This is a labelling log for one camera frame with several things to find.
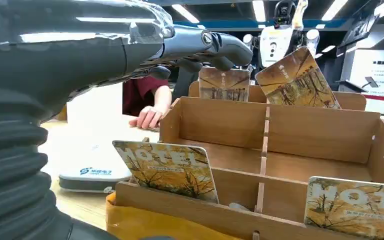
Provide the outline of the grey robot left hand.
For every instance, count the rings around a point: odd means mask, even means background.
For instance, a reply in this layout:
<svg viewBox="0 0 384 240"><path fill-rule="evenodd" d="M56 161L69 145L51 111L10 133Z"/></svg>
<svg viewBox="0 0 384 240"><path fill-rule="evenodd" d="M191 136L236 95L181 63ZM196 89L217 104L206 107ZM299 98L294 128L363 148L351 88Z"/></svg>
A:
<svg viewBox="0 0 384 240"><path fill-rule="evenodd" d="M238 38L142 0L0 0L0 119L48 120L89 88L202 62L251 62Z"/></svg>

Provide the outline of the person's hand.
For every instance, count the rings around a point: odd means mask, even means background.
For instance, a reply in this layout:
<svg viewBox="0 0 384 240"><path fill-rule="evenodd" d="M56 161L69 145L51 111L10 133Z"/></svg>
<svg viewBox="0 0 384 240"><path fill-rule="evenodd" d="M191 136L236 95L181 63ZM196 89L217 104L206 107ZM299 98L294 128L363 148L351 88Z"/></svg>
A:
<svg viewBox="0 0 384 240"><path fill-rule="evenodd" d="M160 107L146 106L135 119L129 121L129 125L141 129L158 129L164 114L165 111Z"/></svg>

